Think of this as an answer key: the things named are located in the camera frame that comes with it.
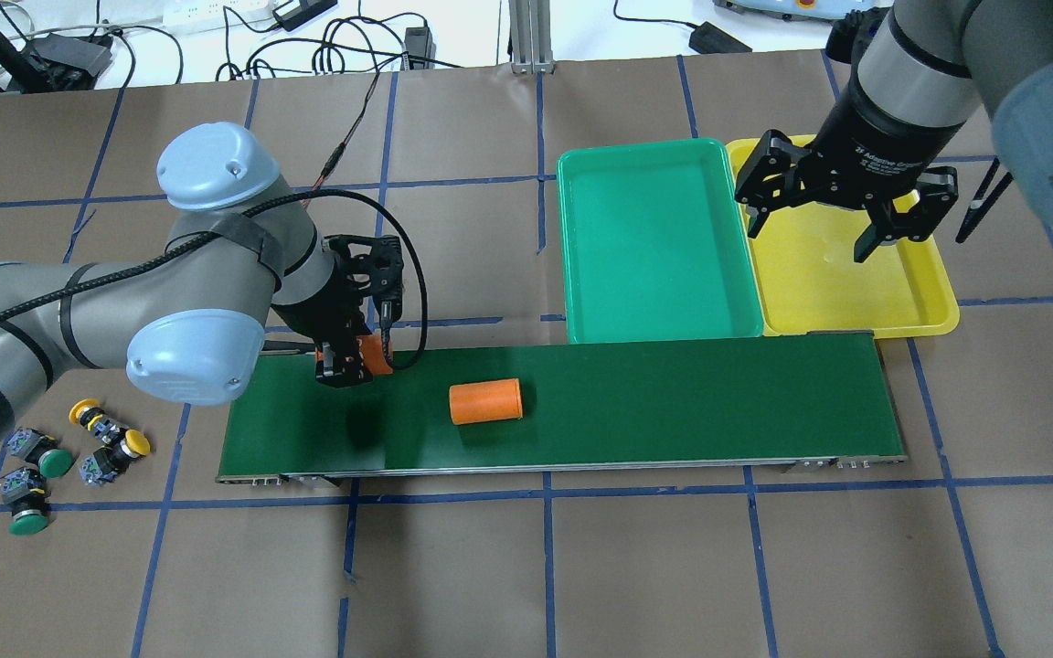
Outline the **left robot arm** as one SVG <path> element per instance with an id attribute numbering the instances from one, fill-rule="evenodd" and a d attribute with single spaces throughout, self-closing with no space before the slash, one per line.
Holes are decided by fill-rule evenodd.
<path id="1" fill-rule="evenodd" d="M 400 232 L 323 236 L 304 207 L 359 193 L 296 193 L 255 134 L 225 122 L 179 134 L 157 179 L 179 213 L 159 257 L 0 261 L 0 444 L 74 368 L 121 368 L 154 398 L 226 404 L 250 386 L 269 313 L 314 343 L 318 382 L 372 379 L 363 305 L 400 316 L 412 250 Z"/>

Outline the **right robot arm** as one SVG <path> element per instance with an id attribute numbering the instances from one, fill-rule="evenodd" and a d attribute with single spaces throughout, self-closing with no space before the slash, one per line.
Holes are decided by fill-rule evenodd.
<path id="1" fill-rule="evenodd" d="M 998 191 L 1016 185 L 1053 225 L 1053 1 L 896 1 L 837 20 L 824 54 L 848 64 L 845 89 L 804 145 L 769 129 L 736 175 L 758 237 L 774 212 L 807 204 L 862 211 L 854 260 L 930 238 L 960 196 L 935 166 L 979 108 L 989 115 Z"/>

